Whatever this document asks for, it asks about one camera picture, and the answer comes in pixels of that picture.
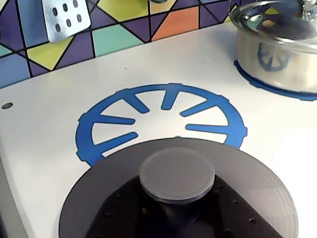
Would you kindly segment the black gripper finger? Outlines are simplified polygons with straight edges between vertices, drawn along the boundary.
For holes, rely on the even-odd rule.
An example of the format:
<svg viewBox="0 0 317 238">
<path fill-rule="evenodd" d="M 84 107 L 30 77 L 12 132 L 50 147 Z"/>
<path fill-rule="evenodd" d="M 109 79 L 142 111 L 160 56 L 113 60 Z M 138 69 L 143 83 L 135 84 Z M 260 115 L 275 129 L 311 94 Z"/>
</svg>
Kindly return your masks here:
<svg viewBox="0 0 317 238">
<path fill-rule="evenodd" d="M 192 238 L 280 238 L 257 211 L 219 176 L 212 189 L 194 202 L 198 215 L 190 225 Z"/>
<path fill-rule="evenodd" d="M 172 238 L 160 204 L 134 177 L 107 197 L 93 222 L 94 238 Z"/>
</svg>

